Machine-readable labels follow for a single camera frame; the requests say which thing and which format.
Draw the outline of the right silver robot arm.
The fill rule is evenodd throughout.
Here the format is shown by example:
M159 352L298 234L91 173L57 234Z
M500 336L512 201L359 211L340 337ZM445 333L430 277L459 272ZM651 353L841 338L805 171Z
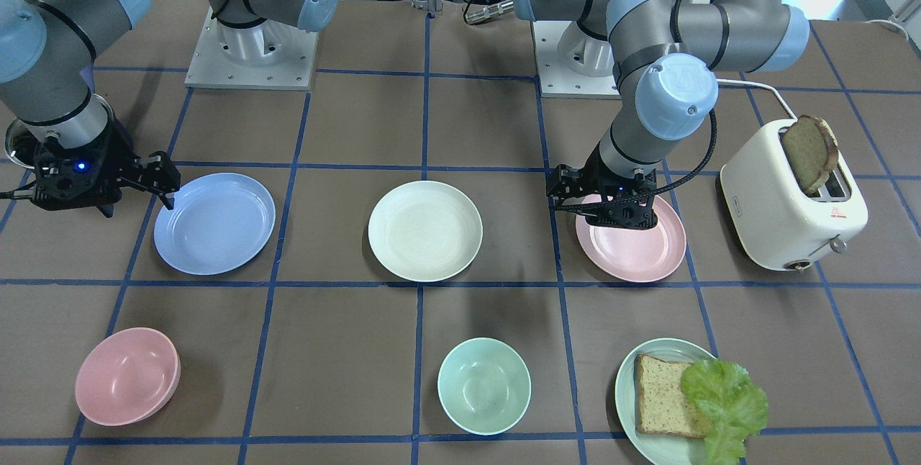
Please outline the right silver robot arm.
M187 82L197 87L308 86L315 36L339 0L209 0ZM181 174L165 151L135 153L92 65L136 28L152 0L2 0L2 101L14 115L4 150L33 180L2 193L45 210L96 208L111 217L122 190L168 208Z

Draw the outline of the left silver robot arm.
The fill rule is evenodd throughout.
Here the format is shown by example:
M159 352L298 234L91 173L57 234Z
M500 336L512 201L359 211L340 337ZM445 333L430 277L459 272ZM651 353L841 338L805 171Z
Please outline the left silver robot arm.
M590 225L647 230L655 170L704 121L716 137L718 71L782 71L806 48L808 19L782 0L514 0L517 18L572 20L612 50L622 106L582 168L547 177L553 209Z

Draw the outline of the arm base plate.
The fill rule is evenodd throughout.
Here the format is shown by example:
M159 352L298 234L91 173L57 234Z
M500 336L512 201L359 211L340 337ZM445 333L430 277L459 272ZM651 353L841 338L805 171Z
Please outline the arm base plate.
M573 20L536 20L532 36L543 96L619 100L607 41L583 32Z
M266 20L234 29L205 16L185 78L191 88L309 91L319 33Z

